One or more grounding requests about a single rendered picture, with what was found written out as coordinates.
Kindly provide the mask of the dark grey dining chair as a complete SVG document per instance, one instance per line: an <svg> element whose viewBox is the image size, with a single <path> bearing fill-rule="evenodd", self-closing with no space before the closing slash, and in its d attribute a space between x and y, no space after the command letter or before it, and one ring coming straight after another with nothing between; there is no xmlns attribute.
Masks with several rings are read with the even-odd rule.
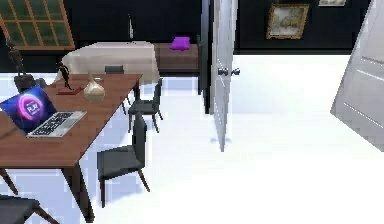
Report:
<svg viewBox="0 0 384 224"><path fill-rule="evenodd" d="M34 86L39 86L41 88L45 88L47 86L47 83L43 78L35 79L31 74L15 76L14 83L19 93L22 93Z"/></svg>
<svg viewBox="0 0 384 224"><path fill-rule="evenodd" d="M124 74L123 65L106 65L105 66L105 73L106 74ZM131 105L128 96L126 97L126 99L127 99L128 104ZM126 109L124 106L124 102L121 103L121 106L122 106L124 114L126 115L127 113L126 113Z"/></svg>
<svg viewBox="0 0 384 224"><path fill-rule="evenodd" d="M60 224L40 206L36 199L0 195L0 224L25 224L34 213L50 224Z"/></svg>
<svg viewBox="0 0 384 224"><path fill-rule="evenodd" d="M152 121L156 131L159 131L157 123L156 123L156 115L159 115L160 119L163 119L162 114L160 112L160 102L161 102L161 87L162 87L163 79L160 78L158 83L155 86L154 96L152 100L135 100L131 107L128 110L128 130L131 130L131 122L132 117L137 113L141 113L142 115L151 115Z"/></svg>
<svg viewBox="0 0 384 224"><path fill-rule="evenodd" d="M132 144L97 153L97 170L100 185L101 207L106 203L107 180L137 172L145 189L150 191L142 169L146 163L147 125L140 112L135 114Z"/></svg>

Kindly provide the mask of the purple pillow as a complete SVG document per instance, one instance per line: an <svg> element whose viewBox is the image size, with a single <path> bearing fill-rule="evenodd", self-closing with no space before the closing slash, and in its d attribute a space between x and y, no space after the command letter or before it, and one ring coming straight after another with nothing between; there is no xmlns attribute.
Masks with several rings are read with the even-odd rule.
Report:
<svg viewBox="0 0 384 224"><path fill-rule="evenodd" d="M171 50L188 50L190 48L190 38L184 36L177 36L171 43Z"/></svg>

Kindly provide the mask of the bed with beige cover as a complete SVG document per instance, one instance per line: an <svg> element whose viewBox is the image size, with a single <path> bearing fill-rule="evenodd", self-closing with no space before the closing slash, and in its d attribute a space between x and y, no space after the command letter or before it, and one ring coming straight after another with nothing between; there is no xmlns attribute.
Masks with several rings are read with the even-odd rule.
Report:
<svg viewBox="0 0 384 224"><path fill-rule="evenodd" d="M104 74L106 66L123 66L125 74L141 74L141 84L160 79L155 46L146 41L97 42L67 53L61 62L71 74Z"/></svg>

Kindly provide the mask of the brown wooden dining table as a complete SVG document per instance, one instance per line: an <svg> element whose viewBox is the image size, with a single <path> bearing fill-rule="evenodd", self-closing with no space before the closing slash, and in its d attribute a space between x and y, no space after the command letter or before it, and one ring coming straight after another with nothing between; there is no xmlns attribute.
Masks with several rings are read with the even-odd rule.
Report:
<svg viewBox="0 0 384 224"><path fill-rule="evenodd" d="M44 89L59 111L85 112L85 116L61 138L26 138L13 122L0 112L0 168L60 169L86 222L94 213L83 179L80 159L130 91L140 96L139 74L103 74L105 98L88 101L82 93L60 95L61 81Z"/></svg>

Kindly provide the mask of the beige round vase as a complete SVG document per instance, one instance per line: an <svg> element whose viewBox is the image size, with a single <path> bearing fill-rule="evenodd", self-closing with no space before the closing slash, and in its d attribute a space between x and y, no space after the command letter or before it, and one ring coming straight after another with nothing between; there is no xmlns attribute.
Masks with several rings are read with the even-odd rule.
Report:
<svg viewBox="0 0 384 224"><path fill-rule="evenodd" d="M89 82L84 88L84 96L90 102L101 102L105 97L105 89L98 84L89 73Z"/></svg>

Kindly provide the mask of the red flat book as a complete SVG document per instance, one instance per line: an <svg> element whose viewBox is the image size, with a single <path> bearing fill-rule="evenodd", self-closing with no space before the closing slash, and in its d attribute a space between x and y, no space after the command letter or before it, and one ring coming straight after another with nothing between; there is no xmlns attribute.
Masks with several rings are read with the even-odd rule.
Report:
<svg viewBox="0 0 384 224"><path fill-rule="evenodd" d="M77 87L74 89L62 88L58 90L56 95L77 95L83 90L83 87Z"/></svg>

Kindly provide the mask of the gold framed landscape painting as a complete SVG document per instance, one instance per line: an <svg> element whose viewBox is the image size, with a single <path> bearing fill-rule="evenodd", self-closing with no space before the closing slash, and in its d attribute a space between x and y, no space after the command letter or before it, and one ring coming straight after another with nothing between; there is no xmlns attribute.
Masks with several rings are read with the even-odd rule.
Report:
<svg viewBox="0 0 384 224"><path fill-rule="evenodd" d="M267 39L301 39L309 4L272 4L269 10Z"/></svg>

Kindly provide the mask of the small black figurine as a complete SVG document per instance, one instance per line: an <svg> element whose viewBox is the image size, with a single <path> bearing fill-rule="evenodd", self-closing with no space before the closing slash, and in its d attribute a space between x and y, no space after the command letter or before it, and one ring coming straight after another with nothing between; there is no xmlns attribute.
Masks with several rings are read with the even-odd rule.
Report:
<svg viewBox="0 0 384 224"><path fill-rule="evenodd" d="M64 79L65 87L71 90L71 86L69 85L69 69L62 62L58 63L58 70L61 72L62 77Z"/></svg>

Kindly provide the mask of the open laptop with purple screen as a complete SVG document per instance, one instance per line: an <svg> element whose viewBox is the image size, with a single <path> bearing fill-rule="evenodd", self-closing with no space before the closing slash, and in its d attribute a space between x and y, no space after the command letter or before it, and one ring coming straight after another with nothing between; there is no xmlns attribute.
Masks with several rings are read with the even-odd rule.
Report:
<svg viewBox="0 0 384 224"><path fill-rule="evenodd" d="M40 86L0 103L0 108L27 138L61 138L86 111L57 111Z"/></svg>

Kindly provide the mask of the white panelled room door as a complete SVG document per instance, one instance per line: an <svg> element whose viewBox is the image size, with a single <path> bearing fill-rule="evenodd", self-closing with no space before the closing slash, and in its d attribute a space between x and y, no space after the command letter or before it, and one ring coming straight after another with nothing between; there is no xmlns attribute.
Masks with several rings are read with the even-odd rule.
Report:
<svg viewBox="0 0 384 224"><path fill-rule="evenodd" d="M384 152L384 0L371 0L330 113Z"/></svg>

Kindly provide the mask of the black figure statue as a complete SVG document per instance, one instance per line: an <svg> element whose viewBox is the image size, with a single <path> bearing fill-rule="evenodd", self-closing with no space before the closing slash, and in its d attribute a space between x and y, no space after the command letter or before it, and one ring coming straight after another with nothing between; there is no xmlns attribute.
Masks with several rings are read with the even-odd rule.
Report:
<svg viewBox="0 0 384 224"><path fill-rule="evenodd" d="M19 76L25 75L26 72L24 70L22 55L20 51L16 48L15 44L10 38L6 39L6 45L9 48L8 56L11 62L15 65L18 75Z"/></svg>

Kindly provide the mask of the window with wooden frame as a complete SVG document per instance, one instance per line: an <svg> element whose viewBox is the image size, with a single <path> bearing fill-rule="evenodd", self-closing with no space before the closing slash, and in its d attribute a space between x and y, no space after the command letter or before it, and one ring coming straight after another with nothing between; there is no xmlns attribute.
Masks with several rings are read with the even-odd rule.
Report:
<svg viewBox="0 0 384 224"><path fill-rule="evenodd" d="M75 49L63 0L0 0L0 29L19 50Z"/></svg>

